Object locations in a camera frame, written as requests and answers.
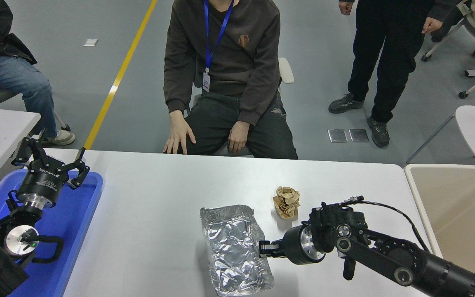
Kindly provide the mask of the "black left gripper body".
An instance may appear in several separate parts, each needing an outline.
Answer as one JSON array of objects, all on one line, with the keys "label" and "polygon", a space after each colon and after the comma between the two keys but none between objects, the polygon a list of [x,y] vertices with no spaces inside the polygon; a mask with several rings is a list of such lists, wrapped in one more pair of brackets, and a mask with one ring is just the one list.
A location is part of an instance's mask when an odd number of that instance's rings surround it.
[{"label": "black left gripper body", "polygon": [[62,171],[61,162],[32,162],[16,193],[21,203],[43,198],[45,205],[56,205],[61,190],[68,182],[68,171]]}]

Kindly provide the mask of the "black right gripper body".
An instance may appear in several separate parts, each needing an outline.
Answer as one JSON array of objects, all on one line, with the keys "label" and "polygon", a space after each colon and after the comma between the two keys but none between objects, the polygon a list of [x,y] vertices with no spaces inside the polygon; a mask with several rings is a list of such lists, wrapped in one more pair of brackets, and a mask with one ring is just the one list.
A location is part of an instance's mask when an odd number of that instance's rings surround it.
[{"label": "black right gripper body", "polygon": [[286,258],[296,265],[305,265],[306,257],[302,251],[301,233],[305,226],[290,228],[282,238],[281,249]]}]

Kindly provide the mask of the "lanyard person's right hand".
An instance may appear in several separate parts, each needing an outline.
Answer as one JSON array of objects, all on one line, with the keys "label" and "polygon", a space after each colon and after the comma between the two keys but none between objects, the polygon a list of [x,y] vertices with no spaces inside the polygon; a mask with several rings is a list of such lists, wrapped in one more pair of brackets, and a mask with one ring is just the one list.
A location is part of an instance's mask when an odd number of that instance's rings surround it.
[{"label": "lanyard person's right hand", "polygon": [[170,132],[165,142],[163,152],[166,154],[178,154],[181,148],[183,154],[187,154],[187,139],[196,144],[196,138],[192,128],[186,122],[183,111],[175,110],[169,113]]}]

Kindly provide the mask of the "lanyard person's left hand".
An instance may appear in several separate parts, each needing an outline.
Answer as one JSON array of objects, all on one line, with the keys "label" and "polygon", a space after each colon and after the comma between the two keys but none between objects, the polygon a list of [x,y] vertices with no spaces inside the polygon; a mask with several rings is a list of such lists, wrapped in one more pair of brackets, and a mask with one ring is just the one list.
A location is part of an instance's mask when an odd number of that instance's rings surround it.
[{"label": "lanyard person's left hand", "polygon": [[228,137],[228,148],[232,154],[237,154],[245,148],[250,124],[243,121],[237,121],[231,128]]}]

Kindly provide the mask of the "standing person's left hand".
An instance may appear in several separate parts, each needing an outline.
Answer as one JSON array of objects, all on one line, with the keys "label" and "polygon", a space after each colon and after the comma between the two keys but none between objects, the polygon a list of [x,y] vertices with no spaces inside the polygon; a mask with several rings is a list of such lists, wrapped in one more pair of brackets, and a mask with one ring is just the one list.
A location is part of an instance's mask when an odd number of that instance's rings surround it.
[{"label": "standing person's left hand", "polygon": [[431,18],[431,17],[426,17],[421,33],[426,34],[426,33],[431,33],[433,31],[439,30],[442,27],[442,25],[443,25],[442,21]]}]

